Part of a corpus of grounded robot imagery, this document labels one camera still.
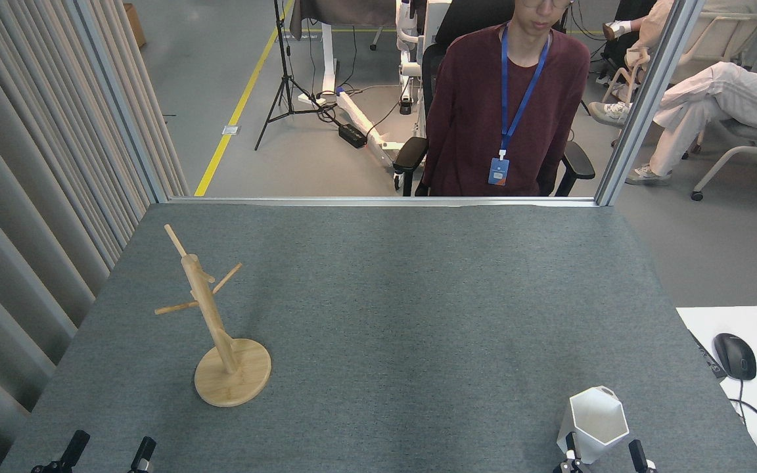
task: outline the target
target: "brown box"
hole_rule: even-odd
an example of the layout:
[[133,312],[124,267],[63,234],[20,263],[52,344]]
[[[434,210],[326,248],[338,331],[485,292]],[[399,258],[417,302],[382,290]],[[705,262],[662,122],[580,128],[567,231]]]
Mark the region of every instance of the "brown box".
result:
[[142,24],[139,23],[139,15],[136,14],[133,3],[124,3],[124,12],[127,13],[127,20],[130,21],[130,28],[133,29],[136,45],[142,47],[145,45],[145,33],[142,31]]

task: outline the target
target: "blue lanyard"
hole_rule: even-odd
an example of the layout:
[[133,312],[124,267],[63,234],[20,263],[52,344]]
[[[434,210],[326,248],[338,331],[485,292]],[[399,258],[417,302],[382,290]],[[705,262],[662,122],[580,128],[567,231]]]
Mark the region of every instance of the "blue lanyard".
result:
[[519,126],[519,120],[522,119],[522,115],[525,113],[525,107],[528,106],[531,94],[534,93],[534,87],[539,81],[541,70],[545,66],[547,48],[549,48],[550,45],[551,36],[549,35],[547,41],[545,41],[545,47],[541,50],[539,62],[537,63],[536,71],[534,71],[534,78],[531,79],[531,83],[528,85],[528,90],[525,90],[525,96],[522,97],[522,104],[519,104],[519,110],[516,111],[516,117],[513,119],[513,125],[510,127],[510,131],[507,131],[507,25],[504,27],[504,35],[502,35],[501,38],[501,150],[498,153],[500,159],[504,159],[504,156],[507,155],[507,146],[510,144],[513,134],[516,133],[516,128]]

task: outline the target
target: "maroon sweater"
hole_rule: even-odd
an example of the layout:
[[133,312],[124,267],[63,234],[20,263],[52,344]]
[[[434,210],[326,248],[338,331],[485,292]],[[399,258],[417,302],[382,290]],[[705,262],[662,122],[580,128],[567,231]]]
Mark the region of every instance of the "maroon sweater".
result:
[[[430,195],[550,195],[574,113],[589,72],[589,50],[552,31],[549,54],[513,140],[507,147],[507,185],[490,185],[492,158],[501,147],[503,25],[457,38],[438,72],[426,120],[428,158],[423,184]],[[535,66],[509,62],[508,120],[534,77]]]

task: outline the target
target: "wooden round base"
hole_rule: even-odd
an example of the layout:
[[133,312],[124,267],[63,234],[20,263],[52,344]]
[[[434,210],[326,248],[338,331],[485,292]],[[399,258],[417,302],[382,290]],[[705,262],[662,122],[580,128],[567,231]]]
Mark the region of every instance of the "wooden round base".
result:
[[233,407],[255,398],[271,375],[271,356],[259,342],[232,339],[232,353],[238,363],[233,374],[226,372],[218,350],[212,348],[198,363],[195,389],[202,400],[216,407]]

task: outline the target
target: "eyeglasses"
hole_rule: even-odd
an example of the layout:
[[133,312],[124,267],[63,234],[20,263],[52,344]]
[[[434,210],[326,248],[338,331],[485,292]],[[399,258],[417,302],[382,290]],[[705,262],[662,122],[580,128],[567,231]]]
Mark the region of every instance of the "eyeglasses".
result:
[[[522,4],[529,9],[538,9],[541,4],[547,2],[547,0],[522,0]],[[574,3],[574,0],[551,0],[551,3],[557,9],[565,9],[570,4]]]

